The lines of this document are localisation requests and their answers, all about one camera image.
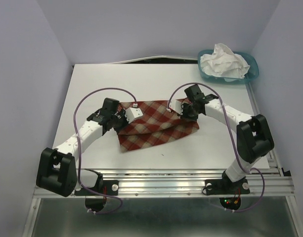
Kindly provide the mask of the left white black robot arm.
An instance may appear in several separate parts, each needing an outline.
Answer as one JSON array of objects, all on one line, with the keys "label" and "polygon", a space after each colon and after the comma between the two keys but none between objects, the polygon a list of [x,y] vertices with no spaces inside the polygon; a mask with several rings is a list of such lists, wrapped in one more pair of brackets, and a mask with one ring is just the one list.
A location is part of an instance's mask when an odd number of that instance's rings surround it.
[{"label": "left white black robot arm", "polygon": [[118,100],[106,98],[100,109],[89,115],[81,128],[55,148],[41,153],[36,185],[63,197],[80,188],[76,162],[81,154],[111,129],[119,132],[132,122],[135,108],[123,108]]}]

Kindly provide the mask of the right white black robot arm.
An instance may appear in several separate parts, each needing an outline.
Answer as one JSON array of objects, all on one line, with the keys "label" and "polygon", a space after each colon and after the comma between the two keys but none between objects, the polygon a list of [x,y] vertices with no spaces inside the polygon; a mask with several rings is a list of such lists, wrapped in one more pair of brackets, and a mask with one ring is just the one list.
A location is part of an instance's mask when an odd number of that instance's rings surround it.
[{"label": "right white black robot arm", "polygon": [[181,102],[175,109],[180,117],[197,120],[199,115],[205,115],[225,124],[235,153],[234,162],[220,179],[205,182],[206,194],[226,194],[242,189],[255,163],[274,148],[265,116],[249,115],[228,106],[215,91],[205,95],[197,83],[189,84],[184,92],[188,102]]}]

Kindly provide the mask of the red checked skirt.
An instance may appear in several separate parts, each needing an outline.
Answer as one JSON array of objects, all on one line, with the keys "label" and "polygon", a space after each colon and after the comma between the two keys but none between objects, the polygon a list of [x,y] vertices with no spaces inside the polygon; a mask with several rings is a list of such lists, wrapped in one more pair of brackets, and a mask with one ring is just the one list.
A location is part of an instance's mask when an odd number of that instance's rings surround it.
[{"label": "red checked skirt", "polygon": [[173,142],[199,130],[196,121],[167,111],[166,100],[138,101],[143,116],[118,132],[122,153]]}]

